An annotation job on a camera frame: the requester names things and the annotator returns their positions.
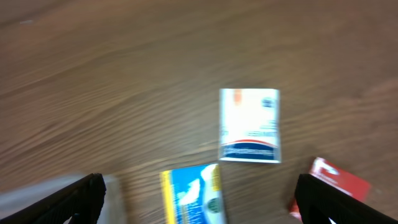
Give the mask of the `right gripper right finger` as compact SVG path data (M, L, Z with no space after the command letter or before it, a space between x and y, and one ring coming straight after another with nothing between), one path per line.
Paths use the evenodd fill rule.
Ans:
M310 174L299 175L295 199L303 224L397 224Z

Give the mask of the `red medicine box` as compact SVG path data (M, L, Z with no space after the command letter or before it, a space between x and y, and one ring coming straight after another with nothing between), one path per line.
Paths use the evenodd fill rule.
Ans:
M370 183L366 180L343 170L322 157L316 157L313 160L307 174L320 179L360 202L366 201L371 189Z

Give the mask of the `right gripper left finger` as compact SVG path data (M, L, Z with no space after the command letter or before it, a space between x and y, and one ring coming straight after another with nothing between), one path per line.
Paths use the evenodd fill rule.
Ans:
M103 176L92 173L1 219L1 224L96 224L105 195Z

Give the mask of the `white Hansaplast plaster box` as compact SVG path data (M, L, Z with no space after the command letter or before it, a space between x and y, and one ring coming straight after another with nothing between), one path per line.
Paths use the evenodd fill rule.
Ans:
M220 90L219 160L279 164L279 90Z

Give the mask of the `blue VapoDrops lozenge box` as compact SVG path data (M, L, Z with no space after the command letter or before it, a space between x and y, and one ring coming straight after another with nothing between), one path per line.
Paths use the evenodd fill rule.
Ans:
M217 163L160 173L166 224L227 224Z

